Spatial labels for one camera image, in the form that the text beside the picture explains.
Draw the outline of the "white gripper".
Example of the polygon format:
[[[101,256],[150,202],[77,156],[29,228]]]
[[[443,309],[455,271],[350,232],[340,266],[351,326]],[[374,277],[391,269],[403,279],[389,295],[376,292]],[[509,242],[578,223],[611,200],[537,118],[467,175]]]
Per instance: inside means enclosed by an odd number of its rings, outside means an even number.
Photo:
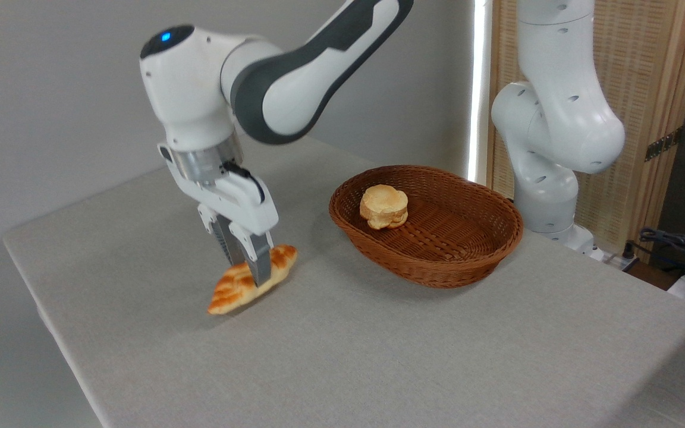
[[[256,287],[271,276],[270,230],[278,212],[264,182],[240,165],[238,143],[180,152],[167,144],[158,150],[177,186],[200,203],[202,224],[220,244],[230,265],[247,263]]]

